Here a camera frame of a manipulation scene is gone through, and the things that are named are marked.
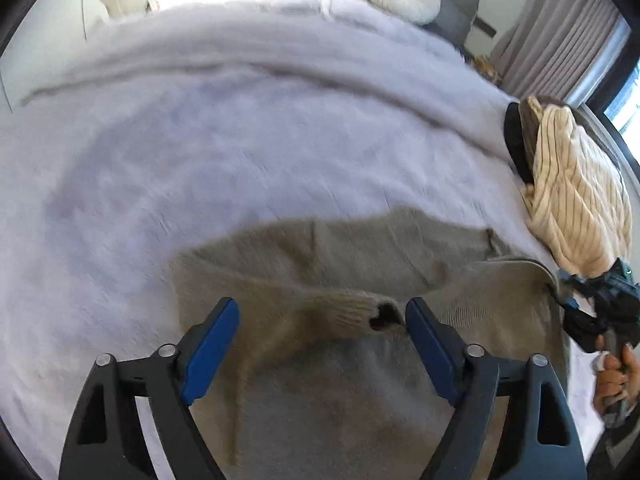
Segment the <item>person's right hand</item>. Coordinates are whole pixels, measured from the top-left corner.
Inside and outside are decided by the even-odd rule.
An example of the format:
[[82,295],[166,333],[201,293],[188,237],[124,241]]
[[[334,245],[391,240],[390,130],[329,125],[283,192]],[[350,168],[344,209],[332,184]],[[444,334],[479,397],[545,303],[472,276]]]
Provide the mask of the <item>person's right hand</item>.
[[604,337],[600,336],[596,342],[600,352],[600,367],[596,371],[596,388],[594,389],[593,407],[604,417],[605,402],[623,396],[627,399],[627,408],[631,410],[639,399],[639,362],[634,354],[634,348],[629,344],[623,346],[622,358],[617,359],[604,351]]

